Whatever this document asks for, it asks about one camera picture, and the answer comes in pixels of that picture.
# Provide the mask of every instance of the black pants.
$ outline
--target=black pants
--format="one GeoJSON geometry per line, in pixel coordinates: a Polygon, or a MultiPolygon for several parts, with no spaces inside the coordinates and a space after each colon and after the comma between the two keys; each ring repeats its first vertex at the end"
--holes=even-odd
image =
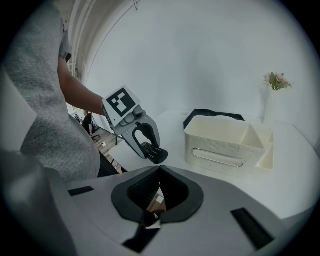
{"type": "Polygon", "coordinates": [[[100,170],[98,178],[119,174],[114,166],[106,159],[106,157],[100,153],[100,170]]]}

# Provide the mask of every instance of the gray t-shirt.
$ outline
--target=gray t-shirt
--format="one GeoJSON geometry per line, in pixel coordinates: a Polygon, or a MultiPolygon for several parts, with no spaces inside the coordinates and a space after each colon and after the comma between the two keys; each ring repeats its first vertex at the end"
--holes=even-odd
{"type": "Polygon", "coordinates": [[[65,58],[68,51],[64,35],[59,10],[52,3],[44,3],[15,36],[4,68],[37,113],[22,153],[59,171],[64,181],[93,179],[100,169],[99,151],[86,130],[68,114],[60,88],[58,57],[65,58]]]}

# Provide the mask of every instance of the box handle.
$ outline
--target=box handle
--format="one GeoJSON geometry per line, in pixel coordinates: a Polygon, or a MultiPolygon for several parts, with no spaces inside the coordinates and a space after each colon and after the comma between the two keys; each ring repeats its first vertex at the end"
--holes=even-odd
{"type": "Polygon", "coordinates": [[[213,161],[213,162],[217,162],[220,164],[233,166],[237,168],[242,167],[245,164],[244,159],[227,156],[224,154],[213,153],[213,152],[202,150],[199,148],[192,149],[191,153],[197,158],[202,158],[202,159],[206,159],[209,161],[213,161]]]}

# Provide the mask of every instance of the white table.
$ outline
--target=white table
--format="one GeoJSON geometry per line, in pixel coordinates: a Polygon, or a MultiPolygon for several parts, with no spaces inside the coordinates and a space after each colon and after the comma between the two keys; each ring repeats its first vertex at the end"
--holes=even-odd
{"type": "MultiPolygon", "coordinates": [[[[272,171],[262,171],[258,178],[248,181],[247,178],[226,176],[185,161],[183,122],[190,113],[166,111],[154,119],[160,134],[160,147],[169,153],[162,165],[229,182],[269,208],[280,219],[299,214],[316,203],[320,193],[320,159],[292,125],[274,122],[274,168],[272,171]]],[[[247,122],[261,124],[259,118],[242,116],[247,122]]],[[[128,172],[154,165],[140,158],[124,141],[109,153],[128,172]]]]}

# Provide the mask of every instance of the forearm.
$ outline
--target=forearm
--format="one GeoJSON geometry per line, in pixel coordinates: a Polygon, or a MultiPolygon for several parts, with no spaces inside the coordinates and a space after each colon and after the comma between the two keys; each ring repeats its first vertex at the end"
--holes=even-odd
{"type": "Polygon", "coordinates": [[[66,61],[58,59],[58,77],[65,101],[70,105],[98,115],[104,115],[102,97],[87,89],[81,82],[72,77],[66,61]]]}

